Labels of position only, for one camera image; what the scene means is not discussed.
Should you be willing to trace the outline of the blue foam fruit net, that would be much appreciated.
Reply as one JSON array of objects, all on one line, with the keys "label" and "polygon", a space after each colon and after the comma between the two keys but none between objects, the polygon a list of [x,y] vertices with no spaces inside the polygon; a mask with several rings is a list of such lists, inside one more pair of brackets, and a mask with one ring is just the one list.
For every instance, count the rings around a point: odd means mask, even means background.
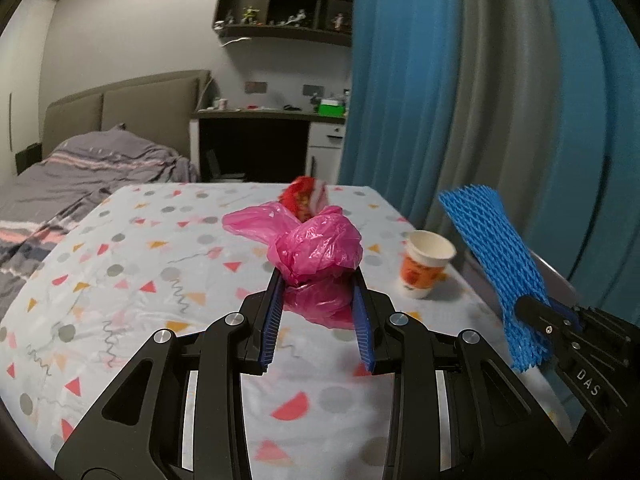
[{"label": "blue foam fruit net", "polygon": [[548,306],[547,289],[497,191],[467,185],[442,191],[438,199],[498,297],[514,370],[525,372],[548,360],[550,344],[515,314],[516,303],[524,297]]}]

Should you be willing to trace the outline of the dark wooden desk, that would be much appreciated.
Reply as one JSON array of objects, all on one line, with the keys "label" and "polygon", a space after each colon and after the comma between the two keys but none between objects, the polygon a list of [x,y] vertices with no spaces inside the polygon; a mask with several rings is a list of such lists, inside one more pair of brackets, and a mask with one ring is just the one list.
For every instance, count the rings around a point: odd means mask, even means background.
[{"label": "dark wooden desk", "polygon": [[198,110],[190,123],[190,156],[204,182],[288,183],[309,171],[311,130],[335,140],[346,119],[290,110]]}]

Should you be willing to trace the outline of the purple plastic trash bin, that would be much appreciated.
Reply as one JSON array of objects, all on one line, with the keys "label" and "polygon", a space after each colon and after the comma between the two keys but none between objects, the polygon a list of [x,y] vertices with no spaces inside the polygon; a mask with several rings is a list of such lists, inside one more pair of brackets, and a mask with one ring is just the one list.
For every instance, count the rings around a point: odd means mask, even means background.
[{"label": "purple plastic trash bin", "polygon": [[[565,304],[567,307],[573,307],[577,304],[577,292],[573,285],[534,252],[532,257],[544,279],[550,298],[560,304]],[[501,318],[501,307],[495,289],[492,288],[485,272],[469,249],[464,253],[461,274],[462,278],[471,285],[474,292],[495,312],[498,318]],[[541,367],[541,373],[548,379],[551,388],[563,405],[567,406],[575,399],[574,394],[570,392],[570,389],[564,385],[564,382],[555,373],[553,362],[544,363]]]}]

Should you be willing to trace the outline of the dark wall shelf unit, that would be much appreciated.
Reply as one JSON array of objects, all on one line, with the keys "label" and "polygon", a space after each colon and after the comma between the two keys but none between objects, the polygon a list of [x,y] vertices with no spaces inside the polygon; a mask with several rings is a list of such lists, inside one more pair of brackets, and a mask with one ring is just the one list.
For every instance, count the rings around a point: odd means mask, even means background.
[{"label": "dark wall shelf unit", "polygon": [[354,0],[217,0],[219,38],[279,38],[349,47]]}]

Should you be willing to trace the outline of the white orange paper cup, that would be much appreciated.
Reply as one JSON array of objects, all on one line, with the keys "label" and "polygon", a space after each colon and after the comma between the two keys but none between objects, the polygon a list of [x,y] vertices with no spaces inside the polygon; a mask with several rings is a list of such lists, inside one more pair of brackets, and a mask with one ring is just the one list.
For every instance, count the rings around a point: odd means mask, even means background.
[{"label": "white orange paper cup", "polygon": [[399,286],[410,298],[428,296],[457,249],[446,237],[431,231],[413,231],[406,239]]}]

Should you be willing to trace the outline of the white drawer cabinet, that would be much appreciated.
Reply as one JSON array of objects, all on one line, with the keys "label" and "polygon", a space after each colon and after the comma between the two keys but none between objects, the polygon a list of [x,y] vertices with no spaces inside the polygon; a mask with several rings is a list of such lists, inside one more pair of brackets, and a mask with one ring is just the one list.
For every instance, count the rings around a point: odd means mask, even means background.
[{"label": "white drawer cabinet", "polygon": [[337,184],[346,136],[344,125],[312,122],[309,126],[306,175]]}]

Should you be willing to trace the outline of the patterned white table cloth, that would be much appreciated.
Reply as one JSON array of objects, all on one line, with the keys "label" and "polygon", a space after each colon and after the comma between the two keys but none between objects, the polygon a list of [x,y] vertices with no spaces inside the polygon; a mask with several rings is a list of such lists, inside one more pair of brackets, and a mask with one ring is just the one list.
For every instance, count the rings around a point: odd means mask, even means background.
[{"label": "patterned white table cloth", "polygon": [[[281,191],[128,186],[43,260],[1,323],[1,397],[47,462],[152,333],[204,330],[267,286],[265,246],[220,222]],[[255,478],[381,477],[393,381],[366,371],[352,330],[286,312],[268,372],[242,387]]]}]

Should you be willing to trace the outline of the black bedside table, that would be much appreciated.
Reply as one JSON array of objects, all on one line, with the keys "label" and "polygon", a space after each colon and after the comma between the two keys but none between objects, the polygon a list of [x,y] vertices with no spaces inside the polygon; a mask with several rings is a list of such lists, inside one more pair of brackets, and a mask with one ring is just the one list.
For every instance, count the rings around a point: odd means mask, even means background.
[{"label": "black bedside table", "polygon": [[42,162],[42,144],[30,144],[24,150],[15,154],[15,168],[17,174],[22,174],[29,167]]}]

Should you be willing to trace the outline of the green box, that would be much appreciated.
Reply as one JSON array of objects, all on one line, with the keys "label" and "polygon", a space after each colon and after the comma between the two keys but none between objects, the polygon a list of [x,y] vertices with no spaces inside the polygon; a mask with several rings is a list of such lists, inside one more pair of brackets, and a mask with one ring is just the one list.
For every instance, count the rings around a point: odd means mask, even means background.
[{"label": "green box", "polygon": [[318,115],[322,117],[343,117],[344,103],[340,100],[322,99],[318,106]]}]

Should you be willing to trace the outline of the red white snack wrapper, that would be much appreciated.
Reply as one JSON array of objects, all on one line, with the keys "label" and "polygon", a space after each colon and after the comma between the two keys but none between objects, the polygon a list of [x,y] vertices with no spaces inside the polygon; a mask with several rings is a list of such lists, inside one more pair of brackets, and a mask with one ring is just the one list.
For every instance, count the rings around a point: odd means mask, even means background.
[{"label": "red white snack wrapper", "polygon": [[278,202],[305,222],[329,205],[326,182],[314,177],[298,177],[280,194]]}]

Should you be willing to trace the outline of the blue curtain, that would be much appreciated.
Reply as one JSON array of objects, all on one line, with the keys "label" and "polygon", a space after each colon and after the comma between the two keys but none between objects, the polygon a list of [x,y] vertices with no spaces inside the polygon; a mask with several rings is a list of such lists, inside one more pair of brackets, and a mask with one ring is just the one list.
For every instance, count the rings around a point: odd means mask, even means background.
[{"label": "blue curtain", "polygon": [[355,0],[340,179],[454,235],[495,188],[588,306],[639,317],[639,0]]}]

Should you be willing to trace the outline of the pink plastic bag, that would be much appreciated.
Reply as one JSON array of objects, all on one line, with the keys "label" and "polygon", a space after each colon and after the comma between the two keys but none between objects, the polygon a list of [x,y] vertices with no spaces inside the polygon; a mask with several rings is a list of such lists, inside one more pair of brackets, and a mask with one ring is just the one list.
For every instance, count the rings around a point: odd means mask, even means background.
[{"label": "pink plastic bag", "polygon": [[224,229],[267,246],[268,261],[285,281],[284,308],[339,330],[352,322],[352,274],[360,265],[361,234],[339,206],[298,220],[278,202],[225,214]]}]

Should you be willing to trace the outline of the grey upholstered headboard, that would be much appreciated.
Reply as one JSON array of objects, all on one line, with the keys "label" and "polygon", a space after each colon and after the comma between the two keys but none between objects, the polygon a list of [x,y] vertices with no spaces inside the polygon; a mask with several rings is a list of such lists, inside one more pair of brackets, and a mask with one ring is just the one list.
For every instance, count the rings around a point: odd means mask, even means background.
[{"label": "grey upholstered headboard", "polygon": [[91,131],[122,126],[140,138],[190,155],[191,116],[205,103],[208,70],[127,79],[54,101],[43,115],[42,152]]}]

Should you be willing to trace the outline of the grey striped bed duvet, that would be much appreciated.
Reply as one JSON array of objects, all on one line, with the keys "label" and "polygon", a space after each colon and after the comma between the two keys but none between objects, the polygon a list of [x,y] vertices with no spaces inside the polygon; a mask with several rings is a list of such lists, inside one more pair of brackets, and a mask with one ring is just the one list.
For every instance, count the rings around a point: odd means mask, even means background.
[{"label": "grey striped bed duvet", "polygon": [[58,144],[1,187],[1,312],[65,235],[117,190],[197,180],[186,156],[121,128]]}]

